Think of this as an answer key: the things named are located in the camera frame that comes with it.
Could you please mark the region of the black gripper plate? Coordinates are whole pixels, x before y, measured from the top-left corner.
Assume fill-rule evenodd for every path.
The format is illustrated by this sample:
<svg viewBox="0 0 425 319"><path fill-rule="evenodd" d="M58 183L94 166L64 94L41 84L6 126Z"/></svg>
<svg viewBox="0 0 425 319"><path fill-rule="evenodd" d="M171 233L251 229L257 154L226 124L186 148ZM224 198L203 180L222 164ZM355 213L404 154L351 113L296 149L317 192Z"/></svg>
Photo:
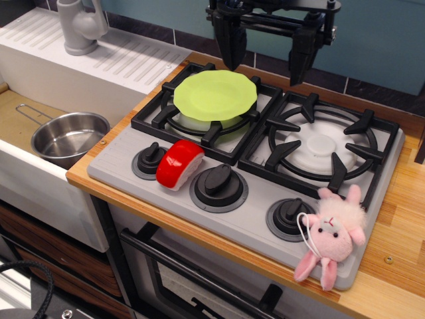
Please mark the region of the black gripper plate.
<svg viewBox="0 0 425 319"><path fill-rule="evenodd" d="M207 20L214 27L223 63L236 70L246 54L246 31L292 38L290 86L301 84L318 50L335 40L339 1L209 1Z"/></svg>

